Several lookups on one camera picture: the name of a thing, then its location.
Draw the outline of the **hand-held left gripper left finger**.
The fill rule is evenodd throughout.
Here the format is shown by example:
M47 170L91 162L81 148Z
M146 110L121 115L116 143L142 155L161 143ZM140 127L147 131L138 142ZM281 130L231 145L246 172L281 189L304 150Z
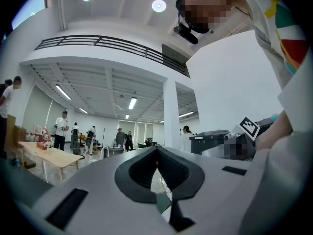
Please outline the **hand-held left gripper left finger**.
M33 211L47 220L74 190L87 192L64 227L69 235L175 235L155 204L134 202L115 183L115 171L125 161L145 152L135 150L86 165L44 193Z

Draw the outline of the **person's right forearm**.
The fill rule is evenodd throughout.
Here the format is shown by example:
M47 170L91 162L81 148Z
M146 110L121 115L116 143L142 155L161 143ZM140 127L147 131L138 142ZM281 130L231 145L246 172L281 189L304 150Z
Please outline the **person's right forearm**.
M285 111L282 111L272 126L256 138L256 152L270 149L281 138L292 133L292 126Z

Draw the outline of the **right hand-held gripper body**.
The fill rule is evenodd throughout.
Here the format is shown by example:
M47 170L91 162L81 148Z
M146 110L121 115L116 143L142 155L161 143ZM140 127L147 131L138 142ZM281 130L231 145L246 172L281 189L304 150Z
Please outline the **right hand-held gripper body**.
M231 160L252 159L255 154L255 139L260 131L260 127L244 117L244 119L234 127L233 134L224 137L224 156Z

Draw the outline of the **person's cream printed shirt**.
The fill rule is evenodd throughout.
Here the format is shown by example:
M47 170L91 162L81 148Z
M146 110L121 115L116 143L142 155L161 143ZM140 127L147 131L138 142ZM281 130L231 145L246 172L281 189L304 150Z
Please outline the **person's cream printed shirt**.
M258 44L281 87L278 100L294 131L313 131L313 50L282 0L246 0Z

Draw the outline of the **long wooden table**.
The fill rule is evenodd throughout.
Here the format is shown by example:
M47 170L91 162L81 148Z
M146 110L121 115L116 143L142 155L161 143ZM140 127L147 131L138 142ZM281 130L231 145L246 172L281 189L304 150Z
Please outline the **long wooden table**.
M57 167L59 170L61 181L64 179L63 170L70 165L74 165L79 170L79 160L82 156L64 152L60 149L51 147L46 150L41 149L36 142L19 141L22 146L22 165L24 166L25 153L29 153L41 161L45 180L48 182L46 164Z

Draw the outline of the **white round table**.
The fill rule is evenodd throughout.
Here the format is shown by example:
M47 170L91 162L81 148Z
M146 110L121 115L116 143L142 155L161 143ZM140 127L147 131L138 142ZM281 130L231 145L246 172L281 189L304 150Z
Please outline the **white round table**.
M201 152L202 156L214 157L214 158L225 158L224 148L223 147L213 147Z

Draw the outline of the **black balcony railing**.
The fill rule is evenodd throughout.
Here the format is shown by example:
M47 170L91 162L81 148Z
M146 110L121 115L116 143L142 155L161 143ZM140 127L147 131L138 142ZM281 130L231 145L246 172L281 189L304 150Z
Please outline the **black balcony railing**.
M185 61L179 61L150 47L116 37L89 34L59 36L42 40L35 50L60 46L94 46L119 50L144 57L189 76Z

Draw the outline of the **large black wheeled bin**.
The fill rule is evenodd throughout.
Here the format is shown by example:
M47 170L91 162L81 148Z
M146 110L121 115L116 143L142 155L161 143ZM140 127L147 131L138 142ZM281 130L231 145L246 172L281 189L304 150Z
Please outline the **large black wheeled bin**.
M224 137L230 134L228 130L202 132L189 138L191 153L200 155L203 151L224 143Z

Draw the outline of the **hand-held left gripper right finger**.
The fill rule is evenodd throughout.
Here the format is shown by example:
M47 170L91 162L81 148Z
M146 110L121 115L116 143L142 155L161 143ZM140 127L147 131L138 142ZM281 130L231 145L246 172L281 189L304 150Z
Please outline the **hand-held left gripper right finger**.
M156 235L241 235L247 206L237 187L250 162L157 147L157 168L172 191L174 225L158 218Z

